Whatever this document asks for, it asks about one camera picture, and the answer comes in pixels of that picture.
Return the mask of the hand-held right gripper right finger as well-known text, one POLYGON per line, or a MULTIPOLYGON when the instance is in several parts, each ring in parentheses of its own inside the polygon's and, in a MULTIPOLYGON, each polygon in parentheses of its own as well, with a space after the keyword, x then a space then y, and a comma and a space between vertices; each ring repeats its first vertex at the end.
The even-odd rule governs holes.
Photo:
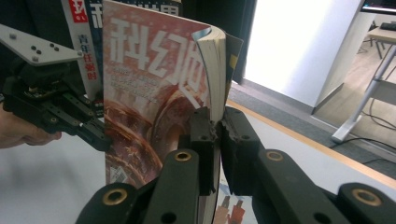
POLYGON ((231 193, 250 196, 259 224, 349 224, 287 153, 267 149, 243 112, 228 107, 221 158, 231 193))

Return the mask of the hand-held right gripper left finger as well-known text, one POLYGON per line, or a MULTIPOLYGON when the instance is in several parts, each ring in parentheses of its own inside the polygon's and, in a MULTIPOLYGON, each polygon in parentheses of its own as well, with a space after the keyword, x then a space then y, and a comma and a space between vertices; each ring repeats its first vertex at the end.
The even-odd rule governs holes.
POLYGON ((142 224, 212 224, 217 172, 209 109, 195 110, 190 126, 165 159, 142 224))

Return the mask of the portrait cover magazine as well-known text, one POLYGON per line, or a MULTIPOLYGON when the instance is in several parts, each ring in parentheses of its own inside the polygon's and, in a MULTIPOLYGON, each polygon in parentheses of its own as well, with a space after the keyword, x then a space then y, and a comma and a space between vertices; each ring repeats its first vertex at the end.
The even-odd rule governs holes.
POLYGON ((85 92, 91 101, 103 100, 103 85, 85 0, 61 0, 69 33, 76 51, 82 54, 78 67, 84 84, 85 92))

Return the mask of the reddish brown cover magazine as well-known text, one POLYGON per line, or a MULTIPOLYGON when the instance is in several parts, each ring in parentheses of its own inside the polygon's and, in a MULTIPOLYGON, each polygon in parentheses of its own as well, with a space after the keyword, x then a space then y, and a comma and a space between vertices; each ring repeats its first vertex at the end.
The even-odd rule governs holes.
POLYGON ((155 179, 190 118, 209 109, 219 188, 220 121, 241 39, 207 23, 104 0, 106 182, 155 179))

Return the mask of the small wooden table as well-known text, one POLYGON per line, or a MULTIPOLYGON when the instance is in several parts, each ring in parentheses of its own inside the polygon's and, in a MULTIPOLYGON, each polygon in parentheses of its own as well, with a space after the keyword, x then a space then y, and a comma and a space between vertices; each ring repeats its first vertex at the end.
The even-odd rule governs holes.
POLYGON ((378 56, 383 59, 382 49, 385 48, 385 45, 396 45, 396 22, 383 22, 380 26, 370 30, 368 37, 375 41, 378 56))

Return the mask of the white desk frame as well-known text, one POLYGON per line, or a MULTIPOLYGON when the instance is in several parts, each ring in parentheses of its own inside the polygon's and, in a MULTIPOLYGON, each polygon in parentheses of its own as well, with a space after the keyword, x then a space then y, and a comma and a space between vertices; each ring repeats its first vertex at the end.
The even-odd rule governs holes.
MULTIPOLYGON (((364 0, 361 12, 396 16, 396 0, 364 0)), ((334 143, 344 143, 351 130, 361 119, 361 112, 370 99, 396 105, 396 83, 386 81, 383 76, 396 57, 396 45, 389 45, 381 64, 375 70, 361 102, 353 114, 336 130, 331 139, 334 143)))

